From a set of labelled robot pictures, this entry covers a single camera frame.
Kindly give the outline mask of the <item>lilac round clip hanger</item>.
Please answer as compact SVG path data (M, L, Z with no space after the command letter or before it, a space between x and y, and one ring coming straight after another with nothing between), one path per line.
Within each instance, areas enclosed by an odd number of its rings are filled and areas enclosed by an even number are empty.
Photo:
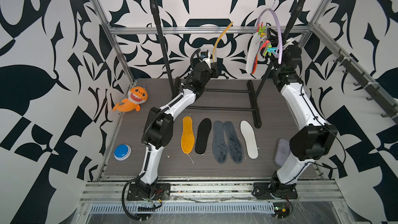
M275 0L271 8L264 9L256 20L257 27L257 35L260 36L260 39L256 42L258 44L258 53L263 51L262 56L265 57L266 54L270 56L273 55L275 59L277 59L277 64L281 65L283 60L283 37L282 37L282 29L280 26L279 19L275 10L273 9L275 5ZM276 30L272 29L270 26L267 26L262 21L263 15L269 12L274 19L276 24Z

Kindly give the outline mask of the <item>orange fuzzy insole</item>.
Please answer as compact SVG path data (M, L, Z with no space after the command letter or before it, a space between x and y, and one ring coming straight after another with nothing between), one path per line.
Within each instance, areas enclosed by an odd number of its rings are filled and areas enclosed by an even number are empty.
M219 37L217 38L215 44L214 44L214 48L212 50L212 62L216 63L217 62L217 46L219 44L219 42L221 41L221 39L223 38L223 36L227 33L227 31L233 26L233 22L231 22L224 30L223 32L219 35Z
M194 147L195 137L193 132L193 121L190 116L183 118L182 123L182 135L181 135L181 149L183 153L189 154Z

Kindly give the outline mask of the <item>black foam insole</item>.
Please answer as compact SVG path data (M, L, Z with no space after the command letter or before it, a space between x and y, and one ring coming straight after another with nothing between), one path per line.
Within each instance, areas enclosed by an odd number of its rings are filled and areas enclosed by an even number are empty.
M201 121L198 127L197 140L195 143L195 152L199 155L205 153L207 148L208 137L211 131L212 123L209 118Z

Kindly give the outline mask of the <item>dark grey felt insole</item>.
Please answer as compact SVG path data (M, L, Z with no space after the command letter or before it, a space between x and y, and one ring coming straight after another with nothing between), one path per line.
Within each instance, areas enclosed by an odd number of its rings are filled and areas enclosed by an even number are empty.
M228 152L234 163L240 164L243 161L243 147L238 138L235 126L232 122L226 121L223 127L228 138Z
M224 164L226 162L228 149L224 140L223 123L218 120L213 124L212 152L215 160L219 164Z

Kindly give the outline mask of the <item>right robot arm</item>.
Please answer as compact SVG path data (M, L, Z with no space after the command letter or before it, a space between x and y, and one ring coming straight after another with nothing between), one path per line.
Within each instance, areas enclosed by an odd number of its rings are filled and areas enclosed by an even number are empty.
M283 46L271 60L274 85L286 100L298 128L289 141L287 160L273 174L267 189L275 198L296 199L299 177L329 153L338 135L336 126L329 124L310 102L304 83L295 71L301 55L298 43L289 38L283 40Z

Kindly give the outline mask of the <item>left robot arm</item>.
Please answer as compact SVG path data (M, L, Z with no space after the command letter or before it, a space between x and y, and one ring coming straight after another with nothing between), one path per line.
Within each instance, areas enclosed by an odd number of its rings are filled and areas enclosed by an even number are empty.
M179 93L161 108L153 107L148 114L142 136L142 145L146 147L143 167L135 181L138 190L146 197L154 195L158 179L158 167L163 149L171 141L174 121L188 106L192 105L205 91L211 78L217 78L216 53L197 49L190 59L191 72L178 88Z

